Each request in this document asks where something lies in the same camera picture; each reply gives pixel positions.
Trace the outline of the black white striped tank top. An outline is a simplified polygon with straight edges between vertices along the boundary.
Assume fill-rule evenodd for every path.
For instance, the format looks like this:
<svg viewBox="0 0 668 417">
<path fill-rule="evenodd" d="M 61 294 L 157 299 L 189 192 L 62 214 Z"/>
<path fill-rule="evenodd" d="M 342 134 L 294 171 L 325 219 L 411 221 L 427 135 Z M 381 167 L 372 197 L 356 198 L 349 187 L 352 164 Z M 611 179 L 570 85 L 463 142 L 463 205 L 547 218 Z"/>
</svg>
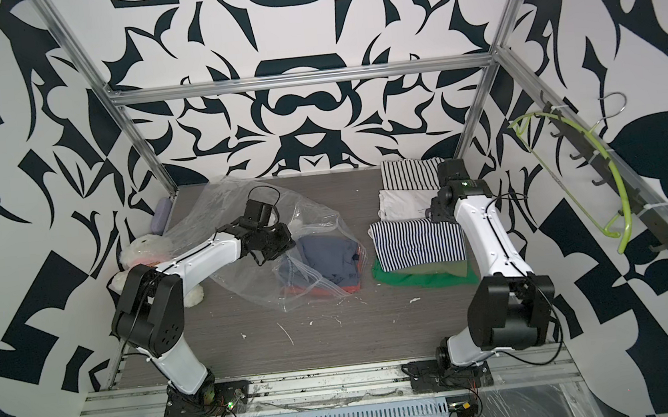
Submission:
<svg viewBox="0 0 668 417">
<path fill-rule="evenodd" d="M 443 158 L 387 160 L 380 165 L 385 190 L 438 190 L 438 168 Z"/>
</svg>

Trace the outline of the white printed t-shirt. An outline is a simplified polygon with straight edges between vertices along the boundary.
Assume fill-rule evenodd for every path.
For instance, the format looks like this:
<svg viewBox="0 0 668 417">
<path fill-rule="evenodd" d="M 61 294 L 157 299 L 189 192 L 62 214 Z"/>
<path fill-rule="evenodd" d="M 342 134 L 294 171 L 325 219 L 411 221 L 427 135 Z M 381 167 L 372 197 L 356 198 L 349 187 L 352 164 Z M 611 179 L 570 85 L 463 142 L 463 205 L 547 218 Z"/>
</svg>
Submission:
<svg viewBox="0 0 668 417">
<path fill-rule="evenodd" d="M 411 221 L 425 218 L 437 190 L 382 190 L 378 217 L 381 221 Z"/>
</svg>

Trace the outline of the clear plastic vacuum bag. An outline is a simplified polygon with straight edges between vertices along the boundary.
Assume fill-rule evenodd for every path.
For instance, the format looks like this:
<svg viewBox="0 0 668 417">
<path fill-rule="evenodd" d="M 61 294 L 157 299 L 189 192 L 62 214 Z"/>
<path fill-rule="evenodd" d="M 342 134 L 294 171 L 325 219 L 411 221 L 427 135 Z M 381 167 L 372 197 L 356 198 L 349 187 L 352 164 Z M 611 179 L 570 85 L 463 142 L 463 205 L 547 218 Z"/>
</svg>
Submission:
<svg viewBox="0 0 668 417">
<path fill-rule="evenodd" d="M 238 239 L 238 260 L 210 280 L 241 298 L 287 312 L 361 290 L 366 253 L 340 213 L 273 184 L 227 180 L 203 189 L 166 232 L 171 254 L 195 256 L 208 242 Z"/>
</svg>

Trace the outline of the blue white striped garment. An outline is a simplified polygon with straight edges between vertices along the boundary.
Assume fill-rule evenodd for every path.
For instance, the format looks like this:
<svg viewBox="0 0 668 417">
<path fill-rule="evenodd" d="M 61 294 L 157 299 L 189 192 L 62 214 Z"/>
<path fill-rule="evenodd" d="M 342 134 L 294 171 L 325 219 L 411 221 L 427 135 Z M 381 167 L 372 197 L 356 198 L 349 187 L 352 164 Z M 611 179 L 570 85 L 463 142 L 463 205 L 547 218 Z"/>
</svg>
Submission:
<svg viewBox="0 0 668 417">
<path fill-rule="evenodd" d="M 454 223 L 426 219 L 370 225 L 377 260 L 386 272 L 422 264 L 467 260 L 464 232 Z"/>
</svg>

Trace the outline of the green garment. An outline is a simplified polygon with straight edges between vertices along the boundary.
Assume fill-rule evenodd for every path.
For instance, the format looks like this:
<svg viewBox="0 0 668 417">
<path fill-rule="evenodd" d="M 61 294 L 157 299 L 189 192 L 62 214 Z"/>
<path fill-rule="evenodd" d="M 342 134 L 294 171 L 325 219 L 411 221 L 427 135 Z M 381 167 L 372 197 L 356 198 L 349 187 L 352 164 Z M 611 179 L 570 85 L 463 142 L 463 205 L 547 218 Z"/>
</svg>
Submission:
<svg viewBox="0 0 668 417">
<path fill-rule="evenodd" d="M 383 270 L 379 261 L 375 261 L 371 267 L 372 277 L 378 284 L 391 285 L 391 287 L 419 287 L 429 289 L 444 289 L 456 286 L 477 285 L 479 278 L 469 271 L 464 276 L 444 274 L 400 274 L 390 273 Z"/>
</svg>

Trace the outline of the olive green printed t-shirt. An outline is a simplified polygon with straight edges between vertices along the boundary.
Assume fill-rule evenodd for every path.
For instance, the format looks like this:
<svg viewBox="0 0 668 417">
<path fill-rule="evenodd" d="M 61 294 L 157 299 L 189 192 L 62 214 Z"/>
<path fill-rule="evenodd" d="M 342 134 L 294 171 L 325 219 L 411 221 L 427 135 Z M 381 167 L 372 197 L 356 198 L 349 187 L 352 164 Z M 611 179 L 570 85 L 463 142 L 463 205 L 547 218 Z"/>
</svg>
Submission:
<svg viewBox="0 0 668 417">
<path fill-rule="evenodd" d="M 448 274 L 455 277 L 465 278 L 471 273 L 470 264 L 467 260 L 443 263 L 431 263 L 414 265 L 413 267 L 396 270 L 398 274 L 407 275 L 436 275 Z"/>
</svg>

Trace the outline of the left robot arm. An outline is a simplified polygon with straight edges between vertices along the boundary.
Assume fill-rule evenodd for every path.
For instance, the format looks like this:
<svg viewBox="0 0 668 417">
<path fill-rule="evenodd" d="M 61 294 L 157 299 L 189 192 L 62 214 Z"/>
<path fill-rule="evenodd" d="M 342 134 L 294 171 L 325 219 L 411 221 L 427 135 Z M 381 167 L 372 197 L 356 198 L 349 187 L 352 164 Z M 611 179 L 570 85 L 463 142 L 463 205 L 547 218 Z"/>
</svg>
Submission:
<svg viewBox="0 0 668 417">
<path fill-rule="evenodd" d="M 208 407 L 215 399 L 215 377 L 186 341 L 185 297 L 204 279 L 246 256 L 262 266 L 294 247 L 277 206 L 250 198 L 243 215 L 192 250 L 158 266 L 130 269 L 112 334 L 148 357 L 167 379 L 171 392 Z"/>
</svg>

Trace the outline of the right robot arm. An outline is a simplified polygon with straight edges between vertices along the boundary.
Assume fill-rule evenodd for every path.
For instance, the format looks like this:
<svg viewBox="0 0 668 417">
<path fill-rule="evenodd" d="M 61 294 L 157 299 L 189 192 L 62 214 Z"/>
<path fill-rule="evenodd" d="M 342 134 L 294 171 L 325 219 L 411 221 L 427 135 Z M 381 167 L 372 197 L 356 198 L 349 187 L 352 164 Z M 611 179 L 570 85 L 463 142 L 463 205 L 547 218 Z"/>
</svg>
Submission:
<svg viewBox="0 0 668 417">
<path fill-rule="evenodd" d="M 498 353 L 541 347 L 554 314 L 551 278 L 536 275 L 499 219 L 500 200 L 486 182 L 473 179 L 464 161 L 438 166 L 439 192 L 426 217 L 456 223 L 464 232 L 479 284 L 468 308 L 467 327 L 438 347 L 443 371 L 480 365 Z"/>
</svg>

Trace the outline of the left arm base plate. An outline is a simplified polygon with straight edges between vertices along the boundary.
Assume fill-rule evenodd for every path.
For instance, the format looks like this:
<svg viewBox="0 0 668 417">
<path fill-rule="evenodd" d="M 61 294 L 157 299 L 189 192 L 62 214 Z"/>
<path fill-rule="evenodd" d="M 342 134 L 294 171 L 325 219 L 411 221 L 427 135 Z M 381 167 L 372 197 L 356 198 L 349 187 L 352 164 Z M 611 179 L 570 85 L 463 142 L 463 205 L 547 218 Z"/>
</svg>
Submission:
<svg viewBox="0 0 668 417">
<path fill-rule="evenodd" d="M 248 403 L 249 386 L 247 380 L 208 383 L 198 393 L 186 395 L 168 385 L 163 417 L 212 417 L 227 410 L 239 412 Z"/>
</svg>

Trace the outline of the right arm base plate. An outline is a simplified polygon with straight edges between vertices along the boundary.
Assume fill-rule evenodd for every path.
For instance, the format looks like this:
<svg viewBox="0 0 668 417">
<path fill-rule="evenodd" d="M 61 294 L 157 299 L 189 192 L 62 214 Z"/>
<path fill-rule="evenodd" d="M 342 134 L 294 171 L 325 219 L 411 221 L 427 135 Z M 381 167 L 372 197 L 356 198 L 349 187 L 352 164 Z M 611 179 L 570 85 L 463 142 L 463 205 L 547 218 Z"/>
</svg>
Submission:
<svg viewBox="0 0 668 417">
<path fill-rule="evenodd" d="M 495 384 L 487 362 L 444 368 L 435 360 L 407 362 L 401 367 L 414 393 L 429 394 L 462 388 L 482 389 Z"/>
</svg>

